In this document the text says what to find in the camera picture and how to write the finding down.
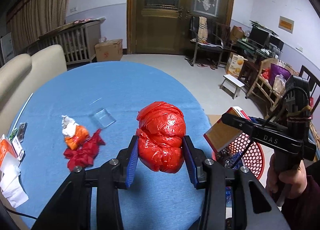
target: curtain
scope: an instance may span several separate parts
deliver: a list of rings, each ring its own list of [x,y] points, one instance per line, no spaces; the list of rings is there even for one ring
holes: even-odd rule
[[[35,42],[46,32],[64,25],[68,0],[19,0],[7,12],[15,52]]]

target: white floor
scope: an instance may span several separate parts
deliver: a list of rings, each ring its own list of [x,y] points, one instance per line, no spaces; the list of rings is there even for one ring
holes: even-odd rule
[[[121,61],[143,63],[171,75],[194,95],[207,115],[221,115],[230,107],[239,106],[249,116],[263,117],[255,103],[244,98],[243,91],[240,92],[240,96],[232,99],[228,93],[219,88],[223,82],[223,75],[226,74],[223,68],[212,70],[210,67],[200,68],[196,65],[191,67],[184,56],[176,55],[132,54],[124,55]],[[265,168],[260,182],[265,186],[273,150],[263,145],[262,148]]]

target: blue tablecloth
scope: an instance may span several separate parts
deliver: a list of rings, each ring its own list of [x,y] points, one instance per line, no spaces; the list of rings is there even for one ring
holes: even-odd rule
[[[203,137],[210,124],[200,104],[181,83],[158,69],[131,62],[93,63],[65,72],[39,88],[19,119],[28,122],[20,168],[29,200],[17,211],[38,217],[69,174],[61,115],[74,118],[91,134],[97,127],[90,115],[98,108],[105,108],[117,120],[101,133],[106,145],[100,147],[94,161],[94,167],[99,167],[128,146],[138,127],[138,111],[154,101],[180,108],[195,147],[211,156]],[[167,174],[153,172],[138,161],[131,188],[119,190],[124,228],[188,229],[200,216],[203,197],[204,191],[195,190],[190,183],[185,164],[178,173]],[[96,229],[95,219],[96,189],[92,229]],[[34,223],[23,220],[29,227]]]

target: door handle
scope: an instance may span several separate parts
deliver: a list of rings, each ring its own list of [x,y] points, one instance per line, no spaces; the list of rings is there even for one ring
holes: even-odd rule
[[[188,9],[187,12],[186,12],[186,20],[187,20],[188,17],[189,17],[189,13],[190,13],[190,10]]]
[[[182,12],[183,12],[183,7],[180,7],[180,9],[178,10],[179,19],[182,19]]]

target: door frame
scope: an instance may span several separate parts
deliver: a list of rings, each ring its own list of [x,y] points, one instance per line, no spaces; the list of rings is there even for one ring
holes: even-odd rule
[[[127,0],[127,54],[136,52],[137,0]],[[228,0],[226,25],[230,25],[234,0]]]

